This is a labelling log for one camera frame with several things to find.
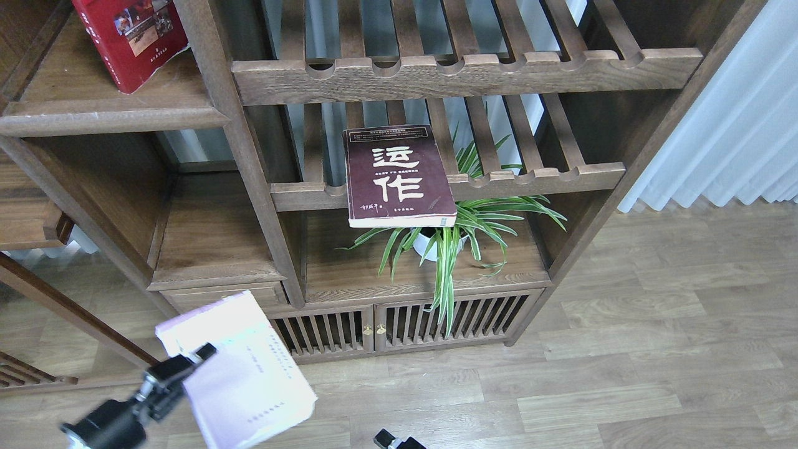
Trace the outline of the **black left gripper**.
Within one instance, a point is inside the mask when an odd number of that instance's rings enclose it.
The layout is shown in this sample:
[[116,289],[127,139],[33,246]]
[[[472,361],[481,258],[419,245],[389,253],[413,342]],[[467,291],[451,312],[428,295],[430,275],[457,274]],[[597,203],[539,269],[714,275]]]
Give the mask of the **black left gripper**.
[[204,364],[216,353],[217,348],[207,343],[194,350],[190,358],[177,355],[149,367],[143,373],[142,386],[128,400],[137,421],[148,425],[171,414],[185,396],[183,381],[196,370],[196,365]]

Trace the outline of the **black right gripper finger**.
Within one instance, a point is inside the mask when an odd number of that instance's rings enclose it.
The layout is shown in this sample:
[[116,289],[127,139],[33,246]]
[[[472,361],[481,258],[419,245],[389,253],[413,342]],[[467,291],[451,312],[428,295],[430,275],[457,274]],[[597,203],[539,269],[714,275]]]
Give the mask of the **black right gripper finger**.
[[402,440],[402,438],[396,437],[391,432],[387,431],[387,429],[381,429],[381,431],[375,435],[374,443],[379,448],[387,449],[425,449],[426,447],[414,437],[407,437]]

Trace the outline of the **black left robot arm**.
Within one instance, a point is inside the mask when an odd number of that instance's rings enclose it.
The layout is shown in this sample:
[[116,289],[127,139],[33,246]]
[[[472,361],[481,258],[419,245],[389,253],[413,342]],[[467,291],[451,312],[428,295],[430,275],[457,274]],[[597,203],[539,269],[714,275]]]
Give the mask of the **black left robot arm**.
[[75,424],[61,423],[71,448],[139,448],[145,427],[161,422],[186,394],[183,381],[216,355],[207,343],[188,355],[175,355],[143,373],[142,386],[126,401],[107,400]]

